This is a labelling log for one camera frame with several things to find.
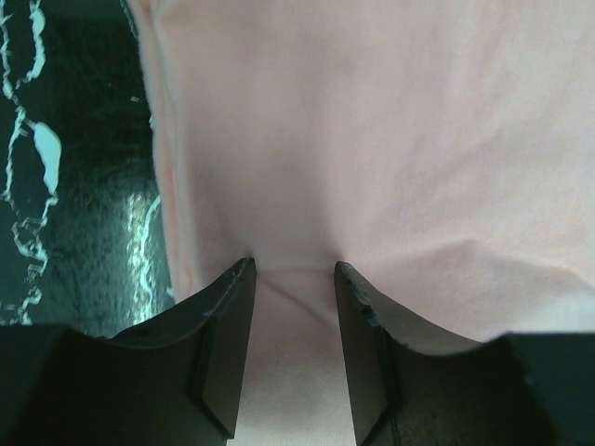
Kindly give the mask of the salmon pink t shirt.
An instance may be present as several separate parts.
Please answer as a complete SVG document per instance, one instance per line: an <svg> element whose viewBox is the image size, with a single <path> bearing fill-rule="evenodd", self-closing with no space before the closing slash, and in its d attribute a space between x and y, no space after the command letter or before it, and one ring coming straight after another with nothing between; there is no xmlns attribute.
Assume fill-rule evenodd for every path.
<svg viewBox="0 0 595 446"><path fill-rule="evenodd" d="M174 297L258 265L237 445L352 445L333 269L594 328L590 1L133 1Z"/></svg>

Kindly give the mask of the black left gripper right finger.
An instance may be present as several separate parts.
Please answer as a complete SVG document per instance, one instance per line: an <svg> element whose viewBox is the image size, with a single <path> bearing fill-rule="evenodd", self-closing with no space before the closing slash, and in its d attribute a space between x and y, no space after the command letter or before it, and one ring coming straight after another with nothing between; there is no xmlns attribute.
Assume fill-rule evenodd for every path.
<svg viewBox="0 0 595 446"><path fill-rule="evenodd" d="M334 271L360 445L590 445L594 336L502 334L476 342Z"/></svg>

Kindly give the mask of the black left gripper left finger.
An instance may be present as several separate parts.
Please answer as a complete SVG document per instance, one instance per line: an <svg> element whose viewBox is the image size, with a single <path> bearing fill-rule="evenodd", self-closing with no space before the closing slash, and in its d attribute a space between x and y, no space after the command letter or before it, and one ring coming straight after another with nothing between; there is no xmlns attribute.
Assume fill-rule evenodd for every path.
<svg viewBox="0 0 595 446"><path fill-rule="evenodd" d="M255 261L113 337L1 330L5 445L223 445L235 434Z"/></svg>

